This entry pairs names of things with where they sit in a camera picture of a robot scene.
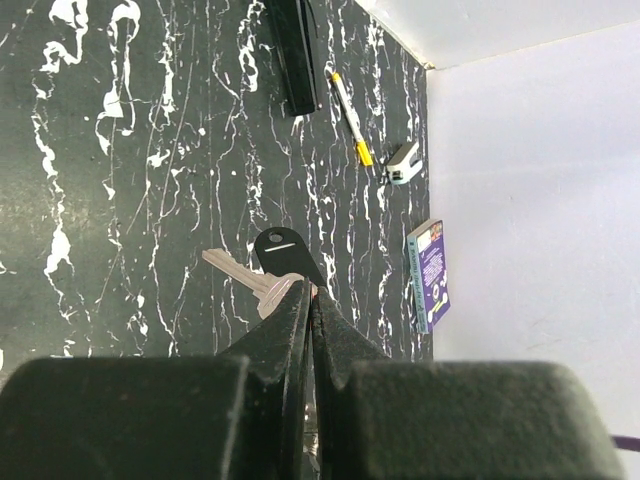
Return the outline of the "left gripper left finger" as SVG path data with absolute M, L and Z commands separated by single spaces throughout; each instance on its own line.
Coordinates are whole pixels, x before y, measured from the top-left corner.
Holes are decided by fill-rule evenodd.
M 311 285 L 215 356 L 40 358 L 1 393 L 5 479 L 297 479 Z

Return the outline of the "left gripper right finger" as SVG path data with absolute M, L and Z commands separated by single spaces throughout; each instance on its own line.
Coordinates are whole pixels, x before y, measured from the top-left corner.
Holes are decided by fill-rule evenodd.
M 312 302 L 325 479 L 621 479 L 588 391 L 537 361 L 394 360 Z

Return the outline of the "black car key fob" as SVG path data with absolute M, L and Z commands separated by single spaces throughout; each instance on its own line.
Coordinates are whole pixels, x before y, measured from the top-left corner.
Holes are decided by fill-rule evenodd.
M 222 248 L 203 250 L 202 258 L 252 292 L 258 300 L 261 319 L 276 310 L 295 282 L 308 279 L 313 284 L 313 295 L 318 287 L 327 286 L 306 243 L 292 229 L 273 227 L 263 231 L 254 242 L 254 250 L 262 273 L 241 265 Z

